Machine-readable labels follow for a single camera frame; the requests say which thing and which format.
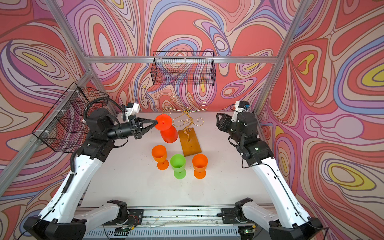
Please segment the red wine glass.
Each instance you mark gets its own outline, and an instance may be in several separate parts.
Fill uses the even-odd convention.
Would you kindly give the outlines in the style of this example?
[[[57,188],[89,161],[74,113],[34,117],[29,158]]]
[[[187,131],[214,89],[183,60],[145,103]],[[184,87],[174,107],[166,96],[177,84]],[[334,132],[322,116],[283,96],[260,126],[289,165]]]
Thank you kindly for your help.
[[[166,143],[174,143],[178,139],[178,131],[173,126],[172,118],[169,115],[161,114],[155,120],[158,122],[155,128],[160,131],[163,140]]]

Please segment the orange wine glass front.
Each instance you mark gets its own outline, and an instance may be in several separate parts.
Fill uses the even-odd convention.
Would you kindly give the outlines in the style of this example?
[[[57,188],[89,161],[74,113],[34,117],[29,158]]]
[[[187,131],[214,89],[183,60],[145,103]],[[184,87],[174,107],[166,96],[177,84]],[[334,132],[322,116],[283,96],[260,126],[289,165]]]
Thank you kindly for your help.
[[[157,145],[152,149],[152,157],[157,162],[157,168],[161,171],[166,170],[169,167],[169,161],[167,160],[167,149],[163,145]]]

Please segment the orange wine glass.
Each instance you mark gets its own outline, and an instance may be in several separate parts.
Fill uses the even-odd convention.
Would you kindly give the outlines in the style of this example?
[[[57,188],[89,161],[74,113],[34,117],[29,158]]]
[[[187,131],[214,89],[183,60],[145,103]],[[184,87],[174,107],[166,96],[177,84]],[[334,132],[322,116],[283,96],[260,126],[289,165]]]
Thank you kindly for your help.
[[[169,161],[167,160],[167,149],[163,145],[157,145],[152,149],[152,157],[157,162],[157,168],[161,171],[166,170],[169,167]]]
[[[206,168],[208,166],[208,158],[203,154],[193,157],[194,176],[197,179],[203,179],[206,176]]]

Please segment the orange wine glass back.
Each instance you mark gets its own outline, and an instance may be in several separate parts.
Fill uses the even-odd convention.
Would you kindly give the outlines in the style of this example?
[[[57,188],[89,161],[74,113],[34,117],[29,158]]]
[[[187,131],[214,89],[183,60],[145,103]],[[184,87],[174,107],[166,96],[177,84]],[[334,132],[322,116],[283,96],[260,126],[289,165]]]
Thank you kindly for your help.
[[[197,179],[203,179],[206,176],[206,168],[208,166],[208,158],[203,154],[193,157],[194,176]]]

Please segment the green wine glass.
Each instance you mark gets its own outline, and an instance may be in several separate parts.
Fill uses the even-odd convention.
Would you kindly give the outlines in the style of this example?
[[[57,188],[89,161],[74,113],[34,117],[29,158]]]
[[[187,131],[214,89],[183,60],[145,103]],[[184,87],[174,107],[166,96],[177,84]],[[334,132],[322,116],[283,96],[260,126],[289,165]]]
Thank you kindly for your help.
[[[178,180],[183,179],[187,174],[185,170],[186,158],[181,154],[175,154],[171,157],[170,163],[174,170],[175,178]]]

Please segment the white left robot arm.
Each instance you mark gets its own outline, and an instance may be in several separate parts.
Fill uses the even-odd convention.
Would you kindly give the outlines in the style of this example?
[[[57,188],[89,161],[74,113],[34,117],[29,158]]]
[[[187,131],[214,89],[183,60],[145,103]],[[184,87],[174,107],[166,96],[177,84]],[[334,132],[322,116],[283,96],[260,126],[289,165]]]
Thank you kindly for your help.
[[[127,204],[118,200],[110,200],[84,215],[75,212],[92,178],[116,148],[115,140],[127,140],[130,136],[141,139],[158,123],[136,117],[139,110],[139,104],[119,105],[108,97],[97,98],[86,105],[83,111],[89,128],[86,140],[73,151],[70,172],[53,198],[36,217],[25,221],[26,233],[37,240],[81,240],[105,223],[128,223]]]

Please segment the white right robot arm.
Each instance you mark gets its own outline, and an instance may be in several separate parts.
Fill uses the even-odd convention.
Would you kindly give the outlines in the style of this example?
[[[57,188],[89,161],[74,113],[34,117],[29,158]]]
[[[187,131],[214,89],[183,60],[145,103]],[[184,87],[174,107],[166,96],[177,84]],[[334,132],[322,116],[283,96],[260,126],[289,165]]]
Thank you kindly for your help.
[[[310,240],[323,230],[323,225],[310,217],[284,181],[272,150],[259,138],[258,124],[255,114],[245,107],[237,108],[232,116],[201,112],[195,125],[204,126],[199,135],[209,141],[202,144],[202,150],[192,153],[195,177],[203,179],[206,170],[221,170],[226,162],[234,162],[234,154],[240,156],[242,168],[255,171],[277,214],[245,198],[236,202],[238,220],[255,222],[273,240]]]

